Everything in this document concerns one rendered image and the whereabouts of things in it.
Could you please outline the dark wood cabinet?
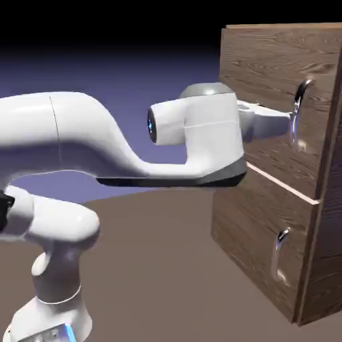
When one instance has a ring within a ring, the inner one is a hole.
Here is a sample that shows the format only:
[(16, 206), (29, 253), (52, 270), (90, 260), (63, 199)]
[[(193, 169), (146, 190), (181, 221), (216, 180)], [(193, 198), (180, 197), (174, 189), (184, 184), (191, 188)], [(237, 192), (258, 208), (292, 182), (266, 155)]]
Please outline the dark wood cabinet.
[(305, 325), (342, 311), (342, 98), (335, 144), (320, 198), (312, 199), (248, 161), (254, 170), (297, 196), (318, 204), (297, 320)]

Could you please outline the wood cabinet door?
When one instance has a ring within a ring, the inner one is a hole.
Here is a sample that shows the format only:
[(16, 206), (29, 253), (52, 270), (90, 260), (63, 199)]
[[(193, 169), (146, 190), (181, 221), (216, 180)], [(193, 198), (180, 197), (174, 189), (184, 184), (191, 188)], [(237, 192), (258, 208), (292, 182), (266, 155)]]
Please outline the wood cabinet door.
[[(291, 322), (297, 320), (318, 204), (254, 170), (235, 188), (214, 193), (211, 235), (218, 246)], [(276, 236), (290, 227), (279, 268), (291, 286), (271, 275)]]
[(288, 136), (246, 145), (248, 161), (312, 199), (329, 171), (342, 98), (342, 23), (229, 25), (222, 30), (220, 80), (239, 99), (291, 112), (298, 86), (298, 144)]

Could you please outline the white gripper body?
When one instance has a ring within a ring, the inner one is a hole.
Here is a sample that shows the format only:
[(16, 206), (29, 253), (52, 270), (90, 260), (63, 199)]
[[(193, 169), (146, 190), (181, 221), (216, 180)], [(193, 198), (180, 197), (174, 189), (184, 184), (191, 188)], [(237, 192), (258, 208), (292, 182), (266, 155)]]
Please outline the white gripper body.
[(284, 136), (289, 131), (291, 115), (258, 104), (250, 105), (253, 111), (252, 141)]

